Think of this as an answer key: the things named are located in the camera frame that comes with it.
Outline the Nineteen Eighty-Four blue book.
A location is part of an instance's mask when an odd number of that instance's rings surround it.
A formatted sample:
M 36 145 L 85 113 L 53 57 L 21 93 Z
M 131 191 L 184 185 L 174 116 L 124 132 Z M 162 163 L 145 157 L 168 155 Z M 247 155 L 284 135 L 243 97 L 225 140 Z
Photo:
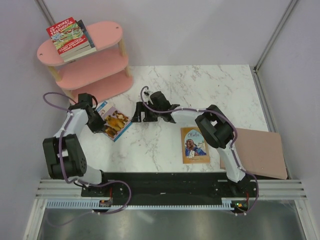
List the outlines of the Nineteen Eighty-Four blue book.
M 75 59 L 78 59 L 78 58 L 81 58 L 81 57 L 84 57 L 86 55 L 89 55 L 89 54 L 92 54 L 94 52 L 96 52 L 97 49 L 95 47 L 93 48 L 90 48 L 86 51 L 82 51 L 82 52 L 75 52 L 75 53 L 72 53 L 70 55 L 67 55 L 66 57 L 63 58 L 63 61 L 66 63 L 66 62 L 70 62 L 70 61 L 74 61 Z

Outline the red Treehouse book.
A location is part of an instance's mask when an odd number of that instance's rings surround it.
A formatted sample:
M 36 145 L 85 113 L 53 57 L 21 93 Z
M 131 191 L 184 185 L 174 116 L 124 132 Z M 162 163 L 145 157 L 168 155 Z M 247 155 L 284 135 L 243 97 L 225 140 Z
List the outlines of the red Treehouse book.
M 48 27 L 46 31 L 62 58 L 83 47 L 87 41 L 73 17 Z

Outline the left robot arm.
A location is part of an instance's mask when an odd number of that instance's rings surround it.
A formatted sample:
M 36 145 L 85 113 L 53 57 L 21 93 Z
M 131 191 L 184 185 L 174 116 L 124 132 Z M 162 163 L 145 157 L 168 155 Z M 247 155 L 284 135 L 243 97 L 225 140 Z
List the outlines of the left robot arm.
M 80 93 L 78 101 L 68 108 L 50 103 L 46 96 L 65 94 L 47 92 L 43 100 L 50 106 L 67 113 L 66 120 L 60 130 L 42 142 L 46 166 L 49 176 L 54 180 L 64 180 L 68 184 L 78 182 L 92 186 L 92 191 L 99 197 L 106 196 L 110 185 L 103 180 L 103 172 L 87 164 L 86 156 L 81 147 L 79 136 L 87 126 L 92 133 L 101 133 L 105 122 L 97 112 L 98 100 L 89 93 Z

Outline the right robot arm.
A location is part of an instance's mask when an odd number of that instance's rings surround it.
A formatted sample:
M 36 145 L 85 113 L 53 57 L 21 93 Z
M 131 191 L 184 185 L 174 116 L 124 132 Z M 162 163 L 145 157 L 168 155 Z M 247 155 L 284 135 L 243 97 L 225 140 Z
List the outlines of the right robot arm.
M 238 138 L 235 126 L 216 105 L 203 109 L 182 107 L 171 104 L 161 91 L 152 92 L 144 86 L 131 121 L 149 123 L 159 118 L 172 124 L 196 125 L 206 143 L 218 151 L 225 166 L 230 193 L 240 197 L 247 191 L 250 177 L 255 176 L 241 163 L 235 146 Z

